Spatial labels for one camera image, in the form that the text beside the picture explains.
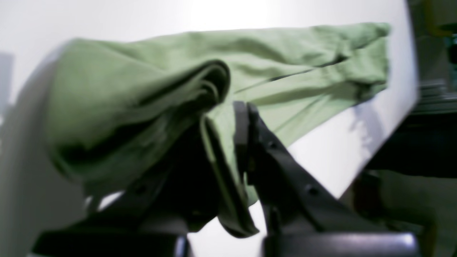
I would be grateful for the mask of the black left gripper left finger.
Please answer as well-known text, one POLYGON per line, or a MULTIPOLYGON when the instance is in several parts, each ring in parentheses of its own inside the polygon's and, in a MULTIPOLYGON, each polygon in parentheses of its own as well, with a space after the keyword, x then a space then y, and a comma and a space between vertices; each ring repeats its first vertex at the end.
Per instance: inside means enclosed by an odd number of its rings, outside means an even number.
POLYGON ((102 211, 43 232, 32 253, 44 257, 187 257, 187 234, 218 213, 221 193, 198 124, 157 165, 102 211))

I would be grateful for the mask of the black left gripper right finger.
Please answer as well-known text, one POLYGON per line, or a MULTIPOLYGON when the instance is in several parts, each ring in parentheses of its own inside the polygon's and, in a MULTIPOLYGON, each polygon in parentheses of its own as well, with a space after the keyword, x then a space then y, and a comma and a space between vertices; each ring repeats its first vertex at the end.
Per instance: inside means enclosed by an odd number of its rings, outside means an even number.
POLYGON ((265 215, 265 257, 419 257, 417 239, 353 213, 299 165, 254 104, 235 101, 238 170, 265 215))

